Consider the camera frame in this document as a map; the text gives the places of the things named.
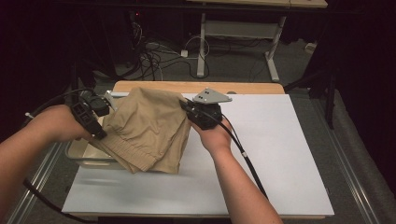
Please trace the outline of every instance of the white stand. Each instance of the white stand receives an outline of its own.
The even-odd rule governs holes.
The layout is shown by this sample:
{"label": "white stand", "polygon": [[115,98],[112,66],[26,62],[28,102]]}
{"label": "white stand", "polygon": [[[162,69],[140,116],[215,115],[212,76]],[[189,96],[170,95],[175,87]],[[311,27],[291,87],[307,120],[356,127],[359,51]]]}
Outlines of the white stand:
{"label": "white stand", "polygon": [[207,21],[205,13],[201,19],[201,43],[200,54],[198,56],[197,76],[205,75],[205,36],[222,35],[235,37],[270,38],[273,40],[272,47],[265,52],[265,61],[269,68],[273,82],[279,81],[279,76],[274,63],[274,54],[282,34],[286,17],[280,18],[279,23],[254,23],[235,21]]}

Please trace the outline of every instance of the fabric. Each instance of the fabric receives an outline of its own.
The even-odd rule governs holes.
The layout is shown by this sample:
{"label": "fabric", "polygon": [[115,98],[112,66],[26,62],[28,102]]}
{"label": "fabric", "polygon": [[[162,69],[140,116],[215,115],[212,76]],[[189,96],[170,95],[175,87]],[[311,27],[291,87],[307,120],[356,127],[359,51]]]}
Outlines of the fabric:
{"label": "fabric", "polygon": [[191,125],[180,93],[144,88],[116,101],[118,110],[104,117],[107,137],[91,144],[132,173],[177,174]]}

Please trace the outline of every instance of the table leg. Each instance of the table leg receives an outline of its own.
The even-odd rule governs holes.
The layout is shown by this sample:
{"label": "table leg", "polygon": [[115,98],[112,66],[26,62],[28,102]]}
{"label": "table leg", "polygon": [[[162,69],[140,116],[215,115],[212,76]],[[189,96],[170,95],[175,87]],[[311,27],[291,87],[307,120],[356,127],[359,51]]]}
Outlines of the table leg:
{"label": "table leg", "polygon": [[285,20],[286,20],[286,17],[280,18],[279,24],[276,29],[276,33],[273,38],[273,45],[269,51],[265,52],[265,60],[267,61],[267,64],[268,64],[268,69],[270,71],[271,79],[274,82],[279,81],[279,76],[277,75],[277,71],[276,71],[276,67],[275,67],[275,63],[274,63],[274,54],[275,54],[277,44],[279,42],[280,35],[282,34],[282,29],[283,29],[283,25],[285,24]]}
{"label": "table leg", "polygon": [[203,77],[205,75],[205,16],[202,14],[201,18],[201,41],[198,55],[197,76]]}

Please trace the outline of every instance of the wrist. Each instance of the wrist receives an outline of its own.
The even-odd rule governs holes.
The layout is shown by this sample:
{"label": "wrist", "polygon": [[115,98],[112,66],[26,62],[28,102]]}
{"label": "wrist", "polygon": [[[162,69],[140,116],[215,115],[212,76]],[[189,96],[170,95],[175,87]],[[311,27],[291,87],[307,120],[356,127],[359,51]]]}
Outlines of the wrist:
{"label": "wrist", "polygon": [[214,161],[233,157],[233,153],[231,152],[231,149],[229,147],[217,148],[216,150],[209,151],[209,153]]}

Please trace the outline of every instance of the wooden board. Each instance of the wooden board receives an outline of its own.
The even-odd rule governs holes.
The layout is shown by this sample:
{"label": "wooden board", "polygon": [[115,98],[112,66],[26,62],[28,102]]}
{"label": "wooden board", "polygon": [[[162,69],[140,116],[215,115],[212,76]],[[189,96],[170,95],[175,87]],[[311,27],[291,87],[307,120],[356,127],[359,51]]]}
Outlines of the wooden board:
{"label": "wooden board", "polygon": [[246,4],[270,7],[327,7],[325,0],[188,0],[200,3]]}
{"label": "wooden board", "polygon": [[175,81],[119,81],[113,91],[129,92],[132,88],[142,87],[154,90],[167,90],[183,93],[201,92],[209,87],[221,93],[237,94],[284,94],[283,87],[277,83],[236,83],[236,82],[175,82]]}

